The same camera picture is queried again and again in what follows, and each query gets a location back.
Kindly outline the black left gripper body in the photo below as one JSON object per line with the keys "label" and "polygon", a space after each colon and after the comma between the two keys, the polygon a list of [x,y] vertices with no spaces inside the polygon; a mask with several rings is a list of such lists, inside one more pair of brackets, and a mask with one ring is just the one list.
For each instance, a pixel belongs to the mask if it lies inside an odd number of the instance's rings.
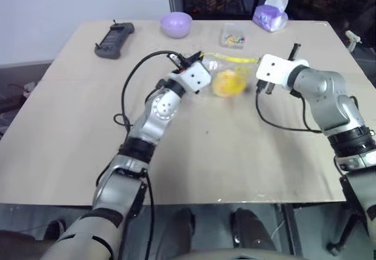
{"label": "black left gripper body", "polygon": [[175,73],[182,73],[184,70],[189,68],[194,62],[189,62],[189,57],[179,56],[177,58],[177,69],[174,70]]}

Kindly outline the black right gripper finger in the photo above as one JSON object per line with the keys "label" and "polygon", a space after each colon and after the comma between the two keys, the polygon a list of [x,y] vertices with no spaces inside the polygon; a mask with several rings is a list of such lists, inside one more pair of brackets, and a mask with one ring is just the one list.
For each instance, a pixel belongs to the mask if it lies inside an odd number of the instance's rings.
{"label": "black right gripper finger", "polygon": [[300,47],[301,47],[301,44],[294,43],[293,48],[292,48],[292,50],[289,54],[289,57],[288,57],[289,61],[294,61],[296,59],[296,55],[298,54]]}

